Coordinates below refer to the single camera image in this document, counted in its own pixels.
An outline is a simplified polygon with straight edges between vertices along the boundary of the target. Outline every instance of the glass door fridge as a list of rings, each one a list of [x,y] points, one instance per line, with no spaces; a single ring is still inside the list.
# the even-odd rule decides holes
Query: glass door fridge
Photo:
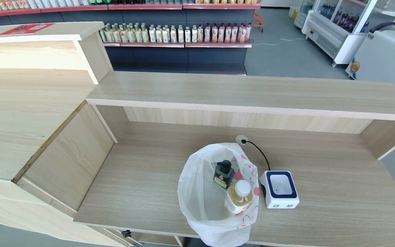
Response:
[[[349,64],[370,27],[395,22],[395,0],[316,0],[302,33],[332,59]]]

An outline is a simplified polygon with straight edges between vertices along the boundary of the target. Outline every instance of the plastic bag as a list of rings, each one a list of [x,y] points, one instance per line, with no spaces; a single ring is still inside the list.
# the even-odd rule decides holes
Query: plastic bag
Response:
[[[214,182],[216,163],[229,160],[235,170],[231,186],[240,179],[251,184],[251,206],[233,217],[224,207],[227,190]],[[190,227],[206,245],[234,247],[249,239],[251,224],[259,209],[257,167],[237,143],[211,144],[193,153],[185,163],[178,183],[178,199]]]

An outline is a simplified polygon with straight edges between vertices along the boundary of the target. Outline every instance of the white cable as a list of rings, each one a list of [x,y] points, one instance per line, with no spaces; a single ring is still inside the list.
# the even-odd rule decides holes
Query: white cable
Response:
[[[295,40],[295,39],[279,39],[279,40],[286,40],[286,41],[293,41],[293,40]],[[265,43],[261,43],[261,44],[265,44],[265,45],[278,45],[280,42],[278,42],[277,44],[265,44]]]

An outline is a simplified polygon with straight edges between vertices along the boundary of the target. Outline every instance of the gray floor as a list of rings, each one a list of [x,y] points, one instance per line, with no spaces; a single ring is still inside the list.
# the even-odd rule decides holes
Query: gray floor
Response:
[[[254,28],[251,38],[254,46],[246,55],[248,75],[278,77],[311,77],[348,79],[344,72],[346,66],[331,67],[331,58],[312,41],[295,39],[304,38],[300,30],[294,28],[286,9],[261,9],[259,14],[265,20],[263,33]],[[395,180],[395,150],[383,160],[386,168]],[[48,235],[27,232],[0,225],[0,247],[96,247],[98,245],[82,244],[55,239]],[[145,247],[165,247],[163,245],[145,244]],[[199,239],[193,239],[188,247],[205,246]]]

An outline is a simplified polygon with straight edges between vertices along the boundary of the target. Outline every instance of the black pump cap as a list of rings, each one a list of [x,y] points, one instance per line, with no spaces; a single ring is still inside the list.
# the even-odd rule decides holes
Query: black pump cap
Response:
[[[231,168],[231,162],[229,160],[224,160],[218,162],[217,164],[222,166],[221,170],[225,173],[229,172],[229,169]]]

